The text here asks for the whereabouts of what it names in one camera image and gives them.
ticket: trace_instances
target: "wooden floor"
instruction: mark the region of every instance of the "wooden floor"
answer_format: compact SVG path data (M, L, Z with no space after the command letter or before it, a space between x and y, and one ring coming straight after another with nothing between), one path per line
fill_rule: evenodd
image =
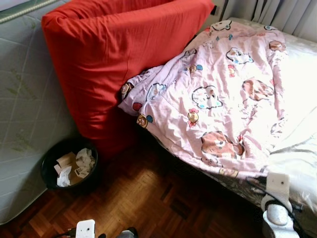
M96 237L135 226L140 238L263 238L258 208L152 142L120 155L91 194L45 192L0 238L52 238L86 219Z

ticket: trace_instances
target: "pink blanket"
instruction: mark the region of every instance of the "pink blanket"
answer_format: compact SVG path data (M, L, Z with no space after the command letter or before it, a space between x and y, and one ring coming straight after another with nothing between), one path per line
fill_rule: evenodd
M119 107L192 166L242 179L266 174L287 118L282 33L227 20L199 41L128 80Z

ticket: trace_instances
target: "red cushion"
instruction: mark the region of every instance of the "red cushion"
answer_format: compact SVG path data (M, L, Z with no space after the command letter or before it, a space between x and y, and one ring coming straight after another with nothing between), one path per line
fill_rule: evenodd
M68 108L101 156L135 140L135 119L116 106L120 87L182 52L210 0L73 0L42 19Z

